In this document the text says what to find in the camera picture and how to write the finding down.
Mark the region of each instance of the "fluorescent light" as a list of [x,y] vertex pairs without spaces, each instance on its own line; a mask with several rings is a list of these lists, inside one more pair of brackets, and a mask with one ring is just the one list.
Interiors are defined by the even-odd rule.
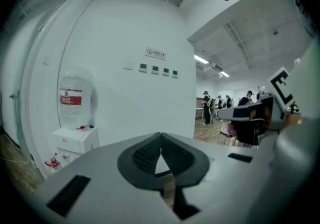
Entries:
[[203,59],[203,58],[201,58],[201,57],[199,57],[199,56],[197,56],[197,55],[194,55],[194,58],[195,58],[197,61],[200,61],[200,62],[202,62],[202,63],[204,63],[204,64],[208,64],[208,63],[209,63],[209,61],[206,61],[205,59]]
[[227,74],[226,72],[224,72],[224,71],[221,71],[220,73],[221,73],[222,75],[224,75],[225,77],[227,77],[227,78],[230,77],[230,75],[228,75],[228,74]]

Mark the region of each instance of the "red label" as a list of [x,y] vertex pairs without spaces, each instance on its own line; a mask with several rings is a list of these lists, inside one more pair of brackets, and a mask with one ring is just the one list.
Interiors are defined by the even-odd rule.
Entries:
[[60,103],[65,105],[81,105],[81,96],[62,96],[60,95]]

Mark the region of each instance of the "sign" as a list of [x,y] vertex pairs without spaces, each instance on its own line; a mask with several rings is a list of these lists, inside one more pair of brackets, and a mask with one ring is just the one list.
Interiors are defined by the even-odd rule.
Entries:
[[81,105],[82,90],[60,89],[60,103],[64,105]]
[[270,89],[273,94],[275,94],[277,101],[280,103],[283,110],[286,110],[295,101],[286,83],[288,76],[289,72],[282,67],[275,74],[273,74],[267,82],[267,88]]
[[146,48],[145,49],[145,56],[156,58],[159,60],[166,60],[166,53],[160,50],[152,49],[152,48]]

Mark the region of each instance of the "desk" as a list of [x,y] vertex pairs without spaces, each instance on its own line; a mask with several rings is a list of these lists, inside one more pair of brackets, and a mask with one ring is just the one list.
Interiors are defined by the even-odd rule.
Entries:
[[196,119],[199,118],[199,116],[198,116],[199,110],[202,111],[201,119],[204,119],[204,109],[202,107],[196,107],[195,108],[195,118]]

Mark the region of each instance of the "ceiling light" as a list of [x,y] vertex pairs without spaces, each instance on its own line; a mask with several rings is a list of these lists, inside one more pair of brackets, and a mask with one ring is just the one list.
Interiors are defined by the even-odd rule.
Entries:
[[201,57],[199,57],[199,56],[197,56],[197,55],[194,55],[194,58],[195,58],[197,61],[200,61],[200,62],[202,62],[202,63],[204,63],[204,64],[208,64],[208,63],[209,63],[209,61],[206,61],[205,59],[203,59],[203,58],[201,58]]
[[230,77],[230,75],[228,75],[228,74],[227,74],[226,72],[224,72],[224,71],[221,71],[220,73],[221,73],[222,75],[224,75],[225,77],[227,77],[227,78]]

